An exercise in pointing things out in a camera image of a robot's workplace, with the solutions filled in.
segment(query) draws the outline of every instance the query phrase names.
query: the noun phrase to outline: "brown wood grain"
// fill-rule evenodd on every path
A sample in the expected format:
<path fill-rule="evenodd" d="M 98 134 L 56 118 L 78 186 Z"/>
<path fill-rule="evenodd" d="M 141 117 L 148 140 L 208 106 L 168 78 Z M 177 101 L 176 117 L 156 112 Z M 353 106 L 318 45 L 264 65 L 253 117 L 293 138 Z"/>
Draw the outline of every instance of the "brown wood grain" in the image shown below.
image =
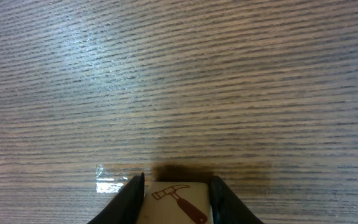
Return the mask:
<path fill-rule="evenodd" d="M 358 1 L 0 1 L 0 223 L 87 223 L 102 163 L 358 223 Z"/>

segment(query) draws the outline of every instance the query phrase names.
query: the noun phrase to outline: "wooden block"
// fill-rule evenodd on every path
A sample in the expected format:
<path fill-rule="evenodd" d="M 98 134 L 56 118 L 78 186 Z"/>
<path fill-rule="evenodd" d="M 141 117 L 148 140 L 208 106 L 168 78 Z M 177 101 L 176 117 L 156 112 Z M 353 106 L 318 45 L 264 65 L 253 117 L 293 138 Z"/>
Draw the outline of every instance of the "wooden block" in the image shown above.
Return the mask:
<path fill-rule="evenodd" d="M 212 224 L 208 185 L 154 182 L 146 192 L 136 224 Z"/>

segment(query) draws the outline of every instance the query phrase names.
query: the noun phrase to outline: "table top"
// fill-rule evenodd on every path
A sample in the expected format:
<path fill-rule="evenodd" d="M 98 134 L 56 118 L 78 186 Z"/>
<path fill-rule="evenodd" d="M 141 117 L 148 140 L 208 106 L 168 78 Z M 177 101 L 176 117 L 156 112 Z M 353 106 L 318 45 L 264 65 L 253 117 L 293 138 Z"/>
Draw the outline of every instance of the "table top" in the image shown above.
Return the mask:
<path fill-rule="evenodd" d="M 161 163 L 358 223 L 358 1 L 0 1 L 0 223 L 87 223 L 97 167 Z"/>

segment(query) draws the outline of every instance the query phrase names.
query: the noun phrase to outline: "wooden table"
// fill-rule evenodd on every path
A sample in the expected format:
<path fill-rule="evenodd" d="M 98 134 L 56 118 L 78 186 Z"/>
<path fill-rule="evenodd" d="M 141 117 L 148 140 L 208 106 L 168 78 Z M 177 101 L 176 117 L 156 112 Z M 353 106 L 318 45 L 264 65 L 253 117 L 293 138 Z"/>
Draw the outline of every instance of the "wooden table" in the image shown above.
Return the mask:
<path fill-rule="evenodd" d="M 358 223 L 358 1 L 0 1 L 0 223 L 87 223 L 97 164 L 161 162 Z"/>

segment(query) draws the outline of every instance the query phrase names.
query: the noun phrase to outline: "beige block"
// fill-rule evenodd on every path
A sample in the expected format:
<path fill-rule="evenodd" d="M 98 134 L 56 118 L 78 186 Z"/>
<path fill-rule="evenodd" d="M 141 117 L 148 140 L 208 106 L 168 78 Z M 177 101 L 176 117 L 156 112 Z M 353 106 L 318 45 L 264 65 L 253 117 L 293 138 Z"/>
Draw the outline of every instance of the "beige block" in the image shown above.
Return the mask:
<path fill-rule="evenodd" d="M 208 185 L 154 182 L 146 192 L 136 224 L 212 224 Z"/>

